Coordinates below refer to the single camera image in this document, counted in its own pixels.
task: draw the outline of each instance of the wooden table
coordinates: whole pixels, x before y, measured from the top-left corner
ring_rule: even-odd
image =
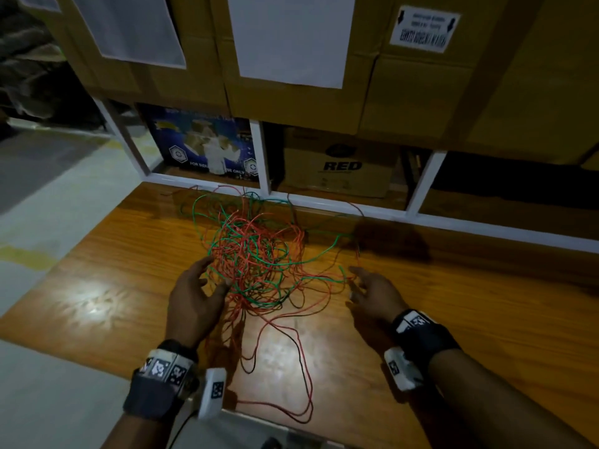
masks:
[[[165,195],[170,191],[137,188],[4,315],[0,337],[129,378],[163,338],[177,276],[205,255],[191,222],[177,212],[181,194]],[[305,255],[323,248],[314,241]],[[327,268],[333,257],[311,263],[310,270]],[[466,352],[599,444],[596,292],[431,257],[366,251],[361,262],[388,276],[411,306],[447,325]],[[354,252],[342,250],[337,263],[354,264]],[[389,386],[381,359],[388,339],[359,314],[354,318],[348,291],[337,291],[321,313],[288,321],[301,334],[314,380],[314,415],[301,429],[358,447],[468,445],[467,432],[434,394],[405,396]],[[308,293],[307,300],[319,296]],[[246,324],[246,354],[258,328],[256,319]],[[275,409],[236,405],[243,399],[305,407],[292,343],[267,329],[256,370],[246,375],[237,361],[232,350],[221,351],[217,360],[232,378],[227,406],[298,427]]]

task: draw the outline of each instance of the shelf frame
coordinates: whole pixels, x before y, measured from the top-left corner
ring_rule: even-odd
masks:
[[[395,221],[442,230],[453,230],[455,232],[478,234],[481,236],[490,236],[492,238],[507,239],[510,241],[528,242],[531,244],[558,247],[560,249],[570,249],[599,254],[599,241],[594,239],[575,238],[573,236],[565,236],[563,234],[523,230],[514,227],[485,224],[470,220],[440,217],[420,213],[422,204],[426,198],[426,195],[428,194],[429,189],[431,188],[433,181],[435,180],[435,177],[437,176],[439,169],[443,164],[443,160],[447,155],[447,151],[434,151],[431,154],[431,157],[426,163],[424,171],[418,180],[418,183],[416,184],[414,194],[412,195],[405,211],[392,210],[390,208],[381,208],[371,205],[351,205],[347,202],[338,200],[273,191],[271,188],[271,181],[268,176],[268,157],[266,155],[264,131],[262,129],[261,121],[250,120],[260,188],[256,189],[252,187],[234,185],[223,186],[218,182],[210,180],[200,180],[153,172],[144,161],[141,153],[137,149],[137,146],[133,142],[129,131],[121,121],[120,115],[116,112],[112,103],[107,99],[94,98],[94,101],[106,119],[107,125],[112,131],[112,134],[123,145],[125,153],[131,160],[131,163],[143,181],[185,188],[197,186],[198,189],[226,195],[238,195],[238,193],[244,193],[246,191],[253,190],[257,191],[260,197],[263,199],[289,201],[295,206],[301,206],[304,208],[331,211],[341,214],[358,216],[363,215],[365,217],[374,219]]]

